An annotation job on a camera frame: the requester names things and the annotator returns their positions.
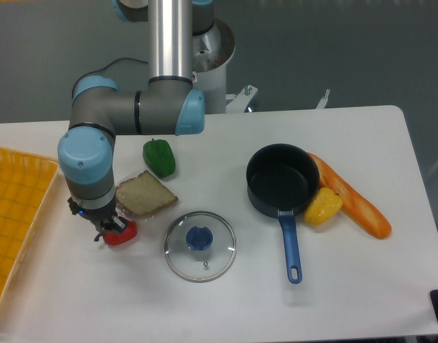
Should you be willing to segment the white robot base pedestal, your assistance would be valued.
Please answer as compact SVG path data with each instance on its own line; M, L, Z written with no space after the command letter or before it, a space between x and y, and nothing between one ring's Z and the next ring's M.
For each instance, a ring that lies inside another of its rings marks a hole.
M227 64L236 49L234 33L220 19L207 32L193 37L193 86L204 92L207 114L252 112L258 88L247 84L238 93L227 92Z

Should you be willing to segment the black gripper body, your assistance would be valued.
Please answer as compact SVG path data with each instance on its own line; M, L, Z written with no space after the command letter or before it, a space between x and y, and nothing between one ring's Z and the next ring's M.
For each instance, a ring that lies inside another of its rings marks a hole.
M68 198L69 208L73 215L79 215L82 218L89 220L99 229L109 229L114 224L113 217L116 214L116 200L112 199L108 204L98 209L86 209L77 204L72 197Z

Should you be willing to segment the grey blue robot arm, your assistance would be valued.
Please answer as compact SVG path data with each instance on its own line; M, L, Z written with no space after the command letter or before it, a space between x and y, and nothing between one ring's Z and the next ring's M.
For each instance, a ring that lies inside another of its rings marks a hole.
M73 88L69 128L57 148L70 210L99 234L120 234L129 224L116 213L116 137L204 129L204 94L193 86L193 41L215 23L212 1L115 1L113 6L122 19L149 24L148 89L123 93L111 79L82 77Z

